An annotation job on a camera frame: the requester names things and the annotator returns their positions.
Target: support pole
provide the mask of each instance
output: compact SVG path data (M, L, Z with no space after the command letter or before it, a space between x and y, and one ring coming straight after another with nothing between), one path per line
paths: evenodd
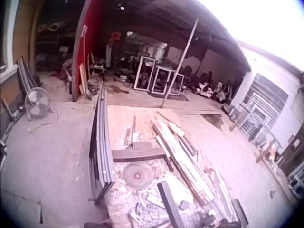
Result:
M194 35L194 31L195 31L196 26L197 26L197 24L198 24L198 21L199 21L199 19L197 18L196 21L195 21L195 24L194 24L194 26L193 26L192 32L191 32L191 34L190 34L188 43L187 43L187 45L186 45L186 47L185 47L185 50L184 50L184 52L183 52L183 54L182 54L182 57L181 57L181 59L180 59L180 63L179 63L179 65L178 65L178 67L177 67L177 69L176 69L176 71L175 71L173 80L171 81L171 84L170 84L170 86L169 86L169 89L167 90L166 95L165 95L165 97L164 97L164 99L163 99L163 101L162 101L161 108L162 108L163 105L165 104L165 100L168 98L169 92L170 92L171 89L172 89L172 86L173 86L173 83L174 83L174 81L175 81L175 79L176 79L176 76L177 76L177 74L178 74L179 71L180 71L180 67L181 67L181 65L182 65L182 63L183 63L183 61L184 61L184 58L185 58L186 54L187 54L188 48L189 48L189 46L190 46L190 43L191 43L192 38L193 38L193 35Z

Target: water stain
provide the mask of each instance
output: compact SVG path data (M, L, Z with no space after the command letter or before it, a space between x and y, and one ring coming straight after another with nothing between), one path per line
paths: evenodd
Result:
M224 122L222 121L221 114L201 114L201 116L204 117L205 120L207 120L214 127L222 131L222 125L224 124Z

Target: wall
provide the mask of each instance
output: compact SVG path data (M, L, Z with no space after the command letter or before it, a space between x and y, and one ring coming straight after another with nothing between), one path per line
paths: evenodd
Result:
M184 49L180 50L175 47L169 47L167 58L171 62L178 64L183 50ZM200 67L205 57L206 52L207 52L206 46L204 46L203 44L198 45L195 41L192 41L181 66L183 68L185 68L186 66L190 66L192 68L192 73L196 74L198 68Z
M100 28L102 25L104 1L103 0L87 0L83 7L80 20L77 27L72 66L72 95L73 101L76 101L79 95L79 85L81 83L79 66L86 59L87 54L94 52L98 47L100 36ZM84 25L87 26L85 34L85 53L83 51L84 37L82 31Z
M288 139L292 134L297 134L304 121L304 94L298 90L300 81L295 75L262 55L244 48L242 50L251 65L252 72L246 73L243 83L231 104L236 108L239 107L257 73L284 90L288 94L288 99L271 129L271 132L282 145L282 148L278 150L281 153L288 146Z
M242 75L237 63L208 49L199 67L197 77L203 73L208 74L209 71L212 71L212 79L215 82L220 81L224 84L229 79L233 82L235 78Z
M37 0L19 0L13 34L13 61L29 60L29 41Z
M103 36L101 43L106 43L110 39L112 32L124 33L127 31L136 32L142 36L153 38L157 41L168 44L167 59L171 62L178 64L181 54L187 45L187 39L176 36L173 31L163 30L157 25L149 24L149 26L129 24L128 21L122 23L113 23L103 27ZM200 41L193 39L189 46L188 52L183 61L182 67L190 66L192 73L195 74L200 63L204 59L207 52L207 47Z

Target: ceiling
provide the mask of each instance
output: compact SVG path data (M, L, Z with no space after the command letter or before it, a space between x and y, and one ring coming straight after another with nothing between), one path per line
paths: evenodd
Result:
M208 49L230 58L250 71L250 65L237 42L212 13L197 0L115 0L106 9L120 10L153 20L185 39L199 18L195 36Z

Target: circular saw blade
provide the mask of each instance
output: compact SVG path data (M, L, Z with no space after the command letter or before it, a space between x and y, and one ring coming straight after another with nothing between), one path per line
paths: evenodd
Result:
M130 187L144 189L152 183L153 171L147 165L130 164L123 170L123 178Z

